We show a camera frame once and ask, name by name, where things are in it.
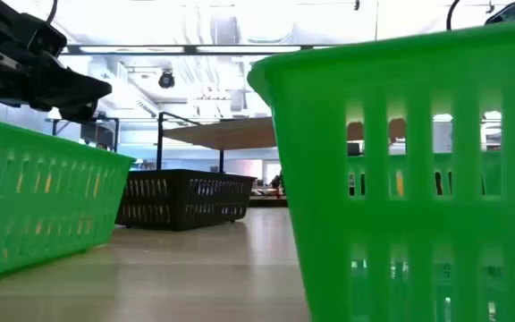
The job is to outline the green slotted plastic basket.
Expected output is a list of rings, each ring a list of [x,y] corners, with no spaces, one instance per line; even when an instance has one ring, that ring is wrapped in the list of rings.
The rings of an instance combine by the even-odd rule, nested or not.
[[[515,22],[274,55],[314,322],[515,322]]]
[[[0,275],[107,243],[133,161],[0,123]]]

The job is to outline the black aluminium rig frame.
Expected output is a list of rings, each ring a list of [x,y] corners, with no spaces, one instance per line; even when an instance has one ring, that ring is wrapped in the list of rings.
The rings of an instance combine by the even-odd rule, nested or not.
[[[177,56],[177,55],[276,55],[308,49],[316,45],[68,45],[62,55]]]

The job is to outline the black slotted plastic basket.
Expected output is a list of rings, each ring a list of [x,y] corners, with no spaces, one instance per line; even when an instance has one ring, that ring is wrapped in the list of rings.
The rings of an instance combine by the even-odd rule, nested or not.
[[[246,215],[255,180],[186,169],[131,171],[115,222],[170,231],[235,222]]]

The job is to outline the black metal background frame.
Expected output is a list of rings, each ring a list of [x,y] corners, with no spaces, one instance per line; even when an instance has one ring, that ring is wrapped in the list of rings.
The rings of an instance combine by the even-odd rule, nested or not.
[[[51,134],[80,144],[118,151],[121,121],[114,117],[96,117],[85,123],[64,119],[46,119],[51,124]]]

